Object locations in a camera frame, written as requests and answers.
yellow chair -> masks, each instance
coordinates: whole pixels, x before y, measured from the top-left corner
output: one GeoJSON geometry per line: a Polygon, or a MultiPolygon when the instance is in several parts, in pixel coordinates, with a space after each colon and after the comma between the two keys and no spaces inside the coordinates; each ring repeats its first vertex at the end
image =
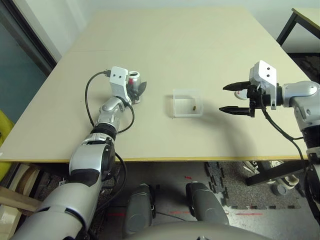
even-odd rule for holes
{"type": "MultiPolygon", "coordinates": [[[[0,110],[0,146],[9,135],[14,123],[0,110]]],[[[0,181],[4,178],[11,167],[11,162],[0,162],[0,181]]]]}

wooden furniture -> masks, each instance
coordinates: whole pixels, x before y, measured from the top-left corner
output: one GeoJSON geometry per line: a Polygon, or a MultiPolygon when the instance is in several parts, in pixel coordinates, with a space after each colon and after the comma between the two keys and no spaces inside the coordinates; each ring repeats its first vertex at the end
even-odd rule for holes
{"type": "Polygon", "coordinates": [[[296,23],[300,24],[302,27],[320,39],[320,8],[295,7],[292,8],[292,11],[293,13],[291,17],[276,39],[280,46],[284,44],[296,23]]]}
{"type": "MultiPolygon", "coordinates": [[[[59,61],[0,148],[1,161],[67,163],[91,131],[84,101],[88,79],[113,66],[139,71],[147,81],[135,122],[117,135],[125,161],[296,160],[296,148],[257,110],[234,116],[219,107],[248,107],[222,88],[247,81],[250,68],[264,60],[277,69],[280,85],[308,81],[267,31],[241,7],[104,10],[98,12],[59,61]],[[198,89],[200,118],[173,118],[173,90],[198,89]]],[[[93,119],[111,96],[109,79],[91,84],[93,119]]],[[[293,109],[269,114],[300,137],[293,109]]],[[[131,121],[127,110],[120,129],[131,121]]],[[[302,152],[303,140],[297,142],[302,152]]]]}

table edge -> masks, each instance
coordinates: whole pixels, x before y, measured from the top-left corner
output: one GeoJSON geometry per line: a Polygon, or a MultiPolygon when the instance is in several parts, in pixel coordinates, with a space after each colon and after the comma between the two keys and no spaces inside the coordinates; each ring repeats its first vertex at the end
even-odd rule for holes
{"type": "MultiPolygon", "coordinates": [[[[123,159],[125,162],[245,162],[245,161],[296,161],[300,160],[299,155],[284,156],[192,156],[192,157],[128,157],[123,159]]],[[[1,162],[19,163],[39,163],[39,164],[60,164],[69,163],[69,159],[5,159],[0,158],[1,162]]]]}

clear plastic container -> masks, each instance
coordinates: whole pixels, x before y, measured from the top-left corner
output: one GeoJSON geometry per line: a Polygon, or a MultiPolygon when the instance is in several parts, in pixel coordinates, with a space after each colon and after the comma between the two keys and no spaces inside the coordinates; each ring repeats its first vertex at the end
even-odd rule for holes
{"type": "Polygon", "coordinates": [[[203,115],[203,111],[204,106],[199,90],[173,90],[173,115],[176,118],[199,118],[203,115]]]}

metal frame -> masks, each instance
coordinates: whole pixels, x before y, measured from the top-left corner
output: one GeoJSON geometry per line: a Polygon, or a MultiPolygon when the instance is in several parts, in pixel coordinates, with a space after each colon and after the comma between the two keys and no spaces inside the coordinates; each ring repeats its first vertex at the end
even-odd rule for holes
{"type": "Polygon", "coordinates": [[[285,40],[289,36],[290,32],[292,31],[296,23],[300,24],[302,27],[304,27],[310,33],[312,33],[318,39],[320,39],[320,30],[317,29],[315,26],[311,25],[308,21],[306,21],[302,17],[300,17],[298,14],[293,12],[288,22],[285,24],[284,28],[280,32],[278,38],[276,39],[276,41],[280,44],[280,46],[284,44],[285,40]]]}
{"type": "Polygon", "coordinates": [[[270,180],[283,178],[285,176],[291,175],[294,172],[300,171],[309,165],[307,160],[304,161],[286,161],[283,164],[265,169],[262,162],[258,162],[259,174],[253,175],[245,179],[247,186],[252,186],[256,184],[263,184],[269,182],[270,180]]]}
{"type": "MultiPolygon", "coordinates": [[[[25,36],[31,41],[31,43],[34,45],[36,50],[40,53],[42,58],[46,61],[46,64],[49,66],[44,66],[44,64],[39,65],[39,58],[36,57],[37,54],[32,53],[30,51],[29,47],[28,48],[23,48],[27,44],[22,44],[21,41],[19,41],[20,46],[25,50],[25,52],[29,55],[31,59],[38,65],[38,67],[46,74],[47,76],[49,73],[52,71],[52,69],[57,65],[56,60],[53,58],[53,56],[50,54],[50,52],[47,50],[45,45],[41,42],[41,40],[38,38],[37,34],[34,32],[32,27],[28,24],[20,10],[17,8],[15,5],[14,1],[12,0],[1,0],[2,4],[5,6],[7,11],[10,13],[10,15],[13,17],[13,20],[15,23],[18,24],[18,26],[21,28],[25,36]]],[[[18,39],[21,39],[20,34],[17,31],[14,31],[14,27],[12,27],[12,22],[10,22],[8,26],[6,26],[7,30],[11,30],[10,33],[14,36],[17,37],[18,39]]]]}

